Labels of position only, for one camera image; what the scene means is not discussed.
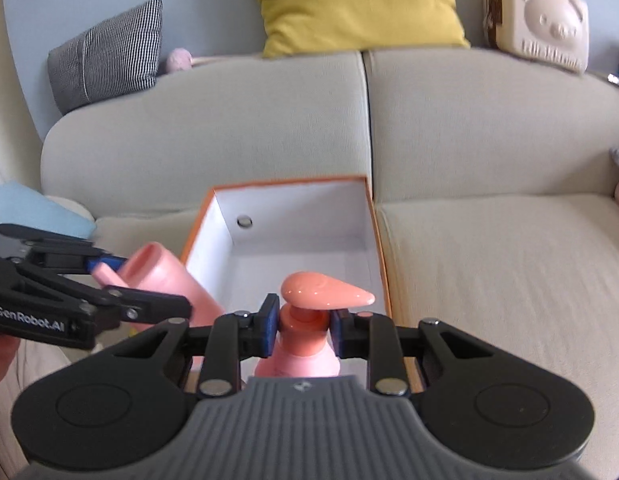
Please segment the person's left hand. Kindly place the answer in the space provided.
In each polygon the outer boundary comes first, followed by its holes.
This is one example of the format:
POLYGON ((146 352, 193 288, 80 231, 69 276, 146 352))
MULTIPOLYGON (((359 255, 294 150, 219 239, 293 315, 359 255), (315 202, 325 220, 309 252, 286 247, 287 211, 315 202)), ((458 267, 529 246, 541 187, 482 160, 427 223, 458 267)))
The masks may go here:
POLYGON ((9 371, 20 344, 21 341, 18 338, 0 334, 0 382, 9 371))

